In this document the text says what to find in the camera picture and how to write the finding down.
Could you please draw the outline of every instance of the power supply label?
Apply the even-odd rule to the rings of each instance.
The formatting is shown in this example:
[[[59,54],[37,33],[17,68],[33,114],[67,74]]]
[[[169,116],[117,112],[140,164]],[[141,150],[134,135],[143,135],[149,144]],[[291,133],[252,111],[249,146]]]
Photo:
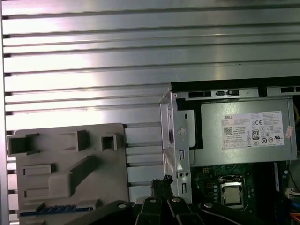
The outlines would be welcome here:
[[[225,115],[223,149],[284,145],[281,111]]]

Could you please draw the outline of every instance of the rectangular slot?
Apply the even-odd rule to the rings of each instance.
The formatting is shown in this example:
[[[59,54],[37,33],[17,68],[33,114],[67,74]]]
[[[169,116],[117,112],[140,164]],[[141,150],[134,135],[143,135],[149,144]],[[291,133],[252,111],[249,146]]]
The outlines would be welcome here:
[[[190,92],[188,94],[188,97],[189,98],[211,97],[211,91]]]
[[[186,183],[183,183],[183,184],[181,185],[181,190],[182,190],[182,193],[183,193],[183,194],[186,194],[186,193],[187,193],[187,184],[186,184]]]
[[[30,189],[24,191],[25,198],[42,199],[42,198],[47,198],[48,195],[49,195],[49,189],[47,188]]]
[[[86,130],[79,130],[61,134],[64,147],[61,152],[79,152],[85,150],[90,145],[89,133]]]
[[[34,149],[34,137],[32,135],[10,135],[7,136],[7,148],[9,156],[27,156],[38,153],[39,150]]]
[[[185,157],[184,157],[184,150],[179,150],[179,159],[180,160],[184,160]]]
[[[24,176],[51,174],[51,172],[51,164],[29,165],[23,167]]]
[[[106,135],[101,137],[101,148],[104,150],[117,150],[117,136],[115,134]]]
[[[295,92],[294,87],[289,87],[289,88],[280,88],[281,93],[289,93],[289,92]]]

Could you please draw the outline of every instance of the connector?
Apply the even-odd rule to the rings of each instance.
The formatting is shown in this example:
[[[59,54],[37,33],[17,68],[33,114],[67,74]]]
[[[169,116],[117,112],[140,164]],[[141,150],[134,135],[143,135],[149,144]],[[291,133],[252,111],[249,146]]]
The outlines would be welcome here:
[[[291,191],[294,191],[294,188],[287,188],[285,190],[285,195],[288,199],[294,198],[294,196],[291,195]]]

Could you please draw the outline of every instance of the silver metal surface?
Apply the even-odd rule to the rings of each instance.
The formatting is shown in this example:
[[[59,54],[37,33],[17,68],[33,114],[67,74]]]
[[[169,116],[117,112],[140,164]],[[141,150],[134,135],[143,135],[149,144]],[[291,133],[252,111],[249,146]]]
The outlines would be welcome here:
[[[291,43],[205,45],[182,48],[136,49],[119,52],[27,55],[4,59],[6,73],[49,70],[160,66],[232,61],[291,60],[300,58],[300,45]]]
[[[7,130],[53,128],[101,123],[153,123],[160,122],[159,106],[115,108],[106,110],[22,112],[6,116]]]
[[[0,0],[0,17],[2,18],[2,1]],[[3,72],[3,36],[2,36],[2,21],[0,21],[0,224],[9,224],[9,209],[13,208],[14,201],[10,201],[8,196],[8,168],[7,168],[7,146],[6,146],[6,123],[5,123],[5,99],[4,99],[4,72]]]
[[[134,13],[13,19],[3,21],[3,34],[30,34],[85,30],[120,30],[193,26],[294,23],[299,21],[297,8],[216,10],[191,12]]]
[[[163,165],[129,167],[127,169],[128,182],[151,182],[153,179],[162,179]]]
[[[228,207],[232,208],[232,209],[240,209],[240,208],[244,208],[245,207],[245,203],[244,203],[244,183],[243,182],[225,182],[223,184],[220,184],[220,194],[221,194],[221,202],[223,205],[226,204],[226,198],[225,198],[225,191],[223,190],[223,188],[225,187],[240,187],[241,188],[241,191],[239,192],[239,195],[240,195],[240,199],[241,199],[241,202],[240,204],[234,204],[234,205],[230,205]]]
[[[284,161],[297,158],[296,137],[285,139],[284,146],[257,147],[251,149],[222,149],[222,124],[224,115],[281,111],[283,133],[294,127],[293,100],[259,99],[256,101],[218,102],[202,104],[203,149],[191,150],[195,163],[191,166],[209,166],[264,161]]]
[[[126,205],[125,205],[125,204],[120,204],[120,205],[118,205],[118,207],[119,207],[119,208],[125,208]]]
[[[175,203],[178,203],[178,202],[180,202],[181,200],[180,200],[180,198],[173,198],[172,201],[175,202]]]
[[[298,0],[10,0],[2,6],[7,130],[121,122],[137,128],[127,137],[130,165],[148,166],[148,174],[158,172],[162,147],[157,135],[150,134],[152,142],[136,131],[146,134],[160,123],[166,84],[299,75]],[[152,178],[130,184],[130,201],[150,195]],[[17,223],[15,214],[10,220]]]
[[[212,208],[212,207],[213,207],[213,204],[211,204],[211,203],[205,203],[205,204],[204,204],[204,207],[206,207],[206,208]]]
[[[283,92],[281,93],[281,87],[269,87],[267,88],[268,96],[293,96],[293,95],[300,95],[300,92],[296,92],[296,87],[291,87],[293,88],[294,92]]]
[[[177,93],[170,92],[161,103],[164,172],[174,177],[171,185],[174,195],[191,203],[190,142],[187,122],[189,111],[178,110],[176,103],[178,96]]]
[[[56,13],[84,13],[84,12],[114,12],[126,10],[159,10],[159,9],[188,9],[188,8],[208,8],[208,7],[232,7],[232,6],[283,6],[299,3],[292,1],[264,1],[262,3],[246,2],[215,2],[210,0],[173,0],[169,1],[135,1],[135,0],[22,0],[22,1],[4,1],[3,15],[31,15],[31,14],[56,14]]]
[[[298,61],[243,62],[74,73],[26,73],[5,77],[5,91],[68,90],[184,81],[298,76]]]

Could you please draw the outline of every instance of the black plastic part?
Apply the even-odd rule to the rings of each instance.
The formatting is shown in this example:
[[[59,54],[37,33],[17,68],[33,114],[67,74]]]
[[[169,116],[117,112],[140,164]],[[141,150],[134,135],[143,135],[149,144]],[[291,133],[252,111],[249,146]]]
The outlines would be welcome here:
[[[178,214],[176,218],[179,225],[205,225],[197,213]]]
[[[300,86],[300,76],[233,79],[221,81],[173,82],[172,92],[205,91],[217,89],[258,88],[260,96],[266,96],[266,87]]]
[[[161,214],[162,212],[162,200],[149,197],[146,198],[143,205],[141,213],[150,213],[150,214]]]
[[[184,98],[178,98],[176,100],[177,110],[194,110],[195,115],[195,134],[196,144],[190,149],[203,149],[203,136],[202,136],[202,113],[201,106],[202,101],[186,101]]]
[[[211,219],[213,219],[213,217],[219,217],[241,225],[268,225],[268,223],[252,217],[247,213],[238,212],[217,202],[203,202],[199,204],[199,209],[201,212],[209,214]]]
[[[170,198],[167,200],[171,213],[175,218],[178,214],[192,213],[187,203],[179,197]]]
[[[133,224],[132,206],[125,201],[115,201],[66,223],[65,225]]]
[[[211,97],[211,91],[190,92],[188,94],[188,97],[189,98]]]
[[[239,90],[229,90],[229,91],[227,91],[227,95],[229,95],[229,96],[239,96],[240,91]]]
[[[135,225],[159,225],[161,223],[163,202],[161,199],[146,198],[141,213],[137,216]]]
[[[160,225],[160,221],[161,218],[158,214],[140,213],[135,225]]]
[[[170,175],[165,175],[163,180],[153,180],[151,184],[152,197],[167,200],[173,197],[171,184],[173,178]]]
[[[216,95],[217,96],[224,96],[225,95],[225,91],[223,91],[223,90],[217,91]]]
[[[289,92],[295,92],[294,87],[289,87],[289,88],[280,88],[281,93],[289,93]]]
[[[288,187],[288,178],[283,179],[284,170],[287,170],[286,162],[266,162],[254,165],[254,186],[264,188],[255,190],[257,202],[257,217],[270,224],[286,225],[290,220],[287,217],[289,209],[286,208],[287,200],[285,189]]]

